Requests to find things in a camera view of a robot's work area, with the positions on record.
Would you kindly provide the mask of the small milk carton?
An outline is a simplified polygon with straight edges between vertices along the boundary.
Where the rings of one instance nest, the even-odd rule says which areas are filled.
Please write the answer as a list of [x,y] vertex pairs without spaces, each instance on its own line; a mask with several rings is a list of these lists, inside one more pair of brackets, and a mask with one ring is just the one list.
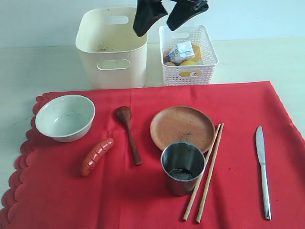
[[175,64],[190,60],[195,56],[190,41],[177,43],[172,49],[166,60]]

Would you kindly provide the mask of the fried breaded nugget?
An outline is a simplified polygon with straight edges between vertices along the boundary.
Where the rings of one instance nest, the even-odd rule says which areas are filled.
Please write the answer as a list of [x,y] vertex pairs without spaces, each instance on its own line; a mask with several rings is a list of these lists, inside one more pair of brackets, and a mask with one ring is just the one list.
[[165,51],[163,52],[163,57],[164,57],[164,58],[167,58],[167,56],[170,54],[170,52],[171,52],[171,49],[165,50]]

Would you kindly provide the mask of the yellow cheese wedge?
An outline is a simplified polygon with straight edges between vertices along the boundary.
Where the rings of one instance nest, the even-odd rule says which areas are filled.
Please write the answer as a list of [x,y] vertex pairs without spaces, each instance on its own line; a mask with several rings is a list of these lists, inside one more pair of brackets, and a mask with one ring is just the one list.
[[199,59],[201,59],[202,55],[201,55],[201,48],[199,45],[192,43],[192,48],[193,48],[193,52],[195,54],[195,56],[193,57],[193,61],[196,62]]

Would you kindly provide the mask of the brown egg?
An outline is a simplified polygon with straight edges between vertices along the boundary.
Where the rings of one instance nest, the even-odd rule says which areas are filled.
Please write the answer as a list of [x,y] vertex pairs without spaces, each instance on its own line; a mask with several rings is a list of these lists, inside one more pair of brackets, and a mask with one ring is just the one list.
[[173,62],[166,62],[165,65],[166,65],[166,66],[175,66],[176,64],[173,63]]

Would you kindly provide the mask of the yellow lemon with sticker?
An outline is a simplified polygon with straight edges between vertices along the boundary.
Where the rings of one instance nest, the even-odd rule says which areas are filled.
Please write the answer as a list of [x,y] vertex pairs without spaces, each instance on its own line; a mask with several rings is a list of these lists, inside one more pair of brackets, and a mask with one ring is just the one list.
[[[186,60],[180,64],[180,66],[187,66],[187,65],[196,65],[196,63],[191,60]],[[181,72],[179,75],[181,77],[195,77],[195,76],[198,76],[198,73],[197,72]]]

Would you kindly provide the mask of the stainless steel table knife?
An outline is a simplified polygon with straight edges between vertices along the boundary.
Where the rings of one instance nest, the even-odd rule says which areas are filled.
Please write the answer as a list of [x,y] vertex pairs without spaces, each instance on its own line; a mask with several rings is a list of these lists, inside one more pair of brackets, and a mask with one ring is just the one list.
[[268,179],[266,173],[264,134],[263,134],[263,128],[261,126],[257,127],[256,129],[255,144],[256,144],[256,152],[261,170],[264,218],[266,220],[271,220],[272,213],[271,213],[271,205],[270,205],[270,197],[269,197]]

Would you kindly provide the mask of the red toy sausage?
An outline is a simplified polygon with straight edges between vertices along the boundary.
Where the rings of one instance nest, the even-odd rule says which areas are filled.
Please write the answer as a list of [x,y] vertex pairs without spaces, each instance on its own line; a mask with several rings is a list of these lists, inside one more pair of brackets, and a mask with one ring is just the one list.
[[99,141],[87,154],[81,164],[80,174],[86,177],[95,168],[98,161],[108,152],[114,144],[112,138],[106,138]]

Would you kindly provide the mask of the stainless steel cup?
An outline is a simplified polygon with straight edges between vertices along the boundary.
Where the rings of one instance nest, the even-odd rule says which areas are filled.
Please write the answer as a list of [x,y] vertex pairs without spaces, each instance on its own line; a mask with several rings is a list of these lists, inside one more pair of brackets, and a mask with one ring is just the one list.
[[187,142],[168,145],[161,154],[160,162],[167,188],[175,196],[191,193],[206,166],[202,151]]

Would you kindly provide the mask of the cream plastic bin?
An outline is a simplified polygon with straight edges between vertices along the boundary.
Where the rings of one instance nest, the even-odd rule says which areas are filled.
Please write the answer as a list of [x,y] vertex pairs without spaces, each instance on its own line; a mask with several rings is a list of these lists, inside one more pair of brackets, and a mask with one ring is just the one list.
[[146,80],[147,35],[133,30],[134,7],[86,12],[75,46],[94,89],[141,88]]

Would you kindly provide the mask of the white perforated plastic basket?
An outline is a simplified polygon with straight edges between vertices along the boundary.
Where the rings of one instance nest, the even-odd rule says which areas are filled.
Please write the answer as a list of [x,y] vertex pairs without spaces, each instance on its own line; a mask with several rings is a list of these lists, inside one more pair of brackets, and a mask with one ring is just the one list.
[[[159,38],[164,85],[210,83],[219,61],[205,26],[184,25],[175,31],[171,31],[167,26],[161,26]],[[195,51],[195,57],[191,61],[186,65],[173,65],[165,59],[166,51],[178,43],[187,41],[191,42]]]

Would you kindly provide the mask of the dark wooden spoon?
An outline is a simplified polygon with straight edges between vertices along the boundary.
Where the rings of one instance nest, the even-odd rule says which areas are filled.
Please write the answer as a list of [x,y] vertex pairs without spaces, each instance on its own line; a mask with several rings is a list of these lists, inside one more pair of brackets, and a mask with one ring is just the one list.
[[130,128],[130,121],[132,112],[129,107],[121,106],[116,109],[115,115],[117,119],[120,121],[120,123],[124,126],[127,132],[127,136],[129,138],[130,146],[131,146],[131,152],[133,156],[133,160],[135,165],[139,166],[142,164],[142,159],[140,156],[140,153],[138,151],[137,145],[134,141],[134,138],[132,136],[131,128]]

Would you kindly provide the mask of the brown wooden plate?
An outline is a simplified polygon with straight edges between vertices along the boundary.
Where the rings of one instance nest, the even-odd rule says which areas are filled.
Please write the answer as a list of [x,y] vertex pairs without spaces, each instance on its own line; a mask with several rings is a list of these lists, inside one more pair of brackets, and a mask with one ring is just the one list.
[[150,134],[160,150],[175,142],[187,142],[206,152],[213,145],[215,127],[211,119],[200,110],[176,105],[165,108],[154,116]]

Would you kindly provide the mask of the white ceramic bowl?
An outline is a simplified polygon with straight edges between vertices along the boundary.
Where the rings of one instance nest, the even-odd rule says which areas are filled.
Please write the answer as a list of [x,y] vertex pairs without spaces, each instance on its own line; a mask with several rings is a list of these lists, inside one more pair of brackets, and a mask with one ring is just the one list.
[[94,103],[82,95],[64,95],[47,102],[36,114],[37,130],[55,141],[68,143],[85,136],[96,114]]

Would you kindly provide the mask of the wooden chopstick right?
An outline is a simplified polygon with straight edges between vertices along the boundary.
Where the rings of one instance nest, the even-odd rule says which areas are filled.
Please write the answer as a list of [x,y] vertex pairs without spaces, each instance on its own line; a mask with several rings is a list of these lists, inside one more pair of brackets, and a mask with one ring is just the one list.
[[200,207],[199,207],[199,210],[198,210],[198,213],[197,213],[197,217],[196,217],[196,222],[197,223],[201,222],[201,218],[202,218],[202,215],[203,215],[203,209],[204,209],[204,206],[205,206],[205,202],[206,202],[206,198],[207,198],[207,195],[208,195],[208,190],[209,190],[210,182],[211,182],[211,179],[212,179],[212,174],[213,174],[214,165],[215,165],[215,162],[216,162],[216,157],[217,157],[217,153],[218,153],[218,148],[219,148],[219,144],[220,144],[223,128],[224,128],[224,123],[221,123],[220,127],[219,127],[219,131],[218,131],[217,137],[216,137],[216,143],[215,143],[214,150],[213,150],[213,156],[212,156],[212,160],[211,160],[211,163],[210,163],[210,167],[209,167],[206,183],[205,183],[204,190],[203,190],[203,196],[202,196]]

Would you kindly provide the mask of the red scalloped tablecloth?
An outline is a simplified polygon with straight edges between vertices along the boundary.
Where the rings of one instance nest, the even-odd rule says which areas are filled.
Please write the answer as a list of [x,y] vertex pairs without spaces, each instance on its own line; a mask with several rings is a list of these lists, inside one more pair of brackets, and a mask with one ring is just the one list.
[[[89,132],[59,143],[27,132],[3,195],[3,229],[302,229],[305,226],[305,141],[270,82],[81,91],[96,106]],[[160,110],[195,107],[224,129],[202,220],[200,197],[187,221],[188,196],[165,185],[161,151],[150,137]],[[115,115],[129,107],[142,164],[134,163],[126,129]],[[255,132],[263,128],[272,219],[264,218]],[[86,177],[88,152],[101,140],[113,147]]]

